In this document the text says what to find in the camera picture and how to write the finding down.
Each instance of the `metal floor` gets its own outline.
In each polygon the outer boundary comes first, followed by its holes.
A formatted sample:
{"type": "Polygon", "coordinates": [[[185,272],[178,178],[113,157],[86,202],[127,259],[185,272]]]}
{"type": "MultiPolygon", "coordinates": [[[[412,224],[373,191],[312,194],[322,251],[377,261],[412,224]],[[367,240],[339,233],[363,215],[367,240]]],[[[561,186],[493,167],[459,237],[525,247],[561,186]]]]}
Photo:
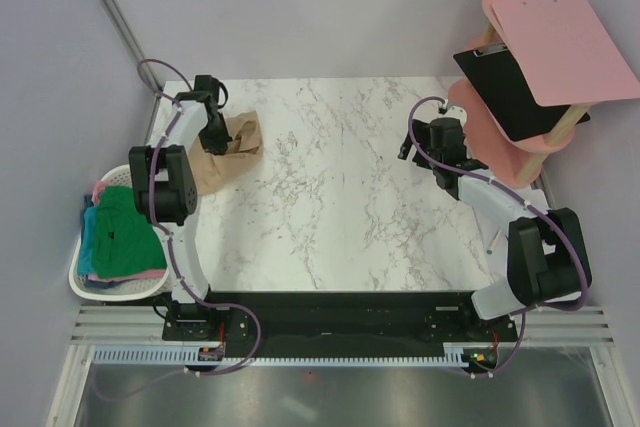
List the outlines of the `metal floor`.
{"type": "MultiPolygon", "coordinates": [[[[94,366],[118,396],[175,367],[94,366]]],[[[251,367],[176,376],[118,403],[87,387],[78,427],[580,426],[611,421],[587,350],[522,350],[494,379],[433,368],[251,367]]]]}

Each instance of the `blue cloth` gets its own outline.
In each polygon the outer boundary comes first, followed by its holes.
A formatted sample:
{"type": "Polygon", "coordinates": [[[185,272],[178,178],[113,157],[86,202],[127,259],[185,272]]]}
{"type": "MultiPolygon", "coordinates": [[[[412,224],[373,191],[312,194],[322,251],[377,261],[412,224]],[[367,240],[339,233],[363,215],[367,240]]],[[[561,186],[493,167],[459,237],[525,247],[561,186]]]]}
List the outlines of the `blue cloth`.
{"type": "Polygon", "coordinates": [[[100,290],[105,290],[105,289],[110,289],[111,287],[115,287],[117,285],[122,284],[123,282],[126,282],[126,280],[114,280],[113,282],[99,282],[97,280],[85,280],[84,281],[84,286],[89,288],[89,289],[100,289],[100,290]]]}
{"type": "Polygon", "coordinates": [[[93,255],[93,243],[96,236],[96,206],[92,205],[84,211],[84,230],[82,232],[82,244],[80,245],[80,255],[78,257],[78,275],[95,274],[96,270],[91,265],[93,255]]]}
{"type": "MultiPolygon", "coordinates": [[[[77,272],[79,275],[89,275],[95,274],[96,270],[91,265],[91,256],[93,255],[93,242],[96,234],[96,207],[91,202],[91,196],[84,196],[84,206],[85,210],[82,212],[82,229],[81,229],[81,239],[82,243],[80,244],[80,255],[78,257],[78,268],[77,272]]],[[[122,281],[113,281],[113,282],[99,282],[97,280],[89,280],[86,279],[84,281],[84,286],[89,289],[109,289],[111,287],[116,287],[117,285],[126,282],[122,281]]]]}

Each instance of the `green cloth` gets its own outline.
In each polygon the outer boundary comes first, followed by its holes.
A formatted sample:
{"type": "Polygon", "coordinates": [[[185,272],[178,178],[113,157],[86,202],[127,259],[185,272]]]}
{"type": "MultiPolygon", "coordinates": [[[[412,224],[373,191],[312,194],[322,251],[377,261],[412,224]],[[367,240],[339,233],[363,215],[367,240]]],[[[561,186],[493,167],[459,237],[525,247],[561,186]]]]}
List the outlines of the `green cloth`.
{"type": "Polygon", "coordinates": [[[101,279],[167,268],[162,244],[136,210],[130,187],[109,186],[100,196],[91,263],[101,279]]]}

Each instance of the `aluminum frame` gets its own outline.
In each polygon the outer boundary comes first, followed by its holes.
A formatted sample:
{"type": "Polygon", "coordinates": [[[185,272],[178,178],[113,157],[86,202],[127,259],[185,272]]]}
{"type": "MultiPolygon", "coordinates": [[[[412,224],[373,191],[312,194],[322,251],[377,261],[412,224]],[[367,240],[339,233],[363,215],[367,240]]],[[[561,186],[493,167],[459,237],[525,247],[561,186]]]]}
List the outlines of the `aluminum frame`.
{"type": "MultiPolygon", "coordinates": [[[[515,326],[520,325],[519,318],[513,320],[515,326]]],[[[96,349],[105,346],[154,346],[155,351],[173,352],[177,347],[214,347],[218,344],[165,342],[162,340],[162,329],[163,320],[151,307],[82,306],[46,426],[74,425],[96,349]]],[[[475,343],[444,345],[449,349],[485,346],[475,343]]],[[[540,308],[527,314],[522,348],[572,347],[589,348],[614,427],[640,427],[635,404],[629,396],[631,389],[627,386],[617,347],[602,308],[588,306],[578,312],[540,308]]],[[[158,359],[159,364],[163,362],[162,357],[158,359]]],[[[149,361],[145,360],[144,364],[148,365],[149,361]]]]}

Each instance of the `clipboard clip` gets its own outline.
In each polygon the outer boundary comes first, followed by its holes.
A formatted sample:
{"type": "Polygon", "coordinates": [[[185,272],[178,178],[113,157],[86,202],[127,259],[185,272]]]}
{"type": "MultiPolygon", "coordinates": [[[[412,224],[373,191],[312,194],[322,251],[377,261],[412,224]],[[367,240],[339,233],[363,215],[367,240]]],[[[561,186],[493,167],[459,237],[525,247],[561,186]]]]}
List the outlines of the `clipboard clip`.
{"type": "Polygon", "coordinates": [[[505,50],[509,50],[509,47],[507,47],[507,44],[503,42],[501,44],[491,44],[485,45],[483,47],[478,47],[473,51],[473,55],[475,55],[476,57],[484,57],[486,55],[504,52],[505,50]]]}

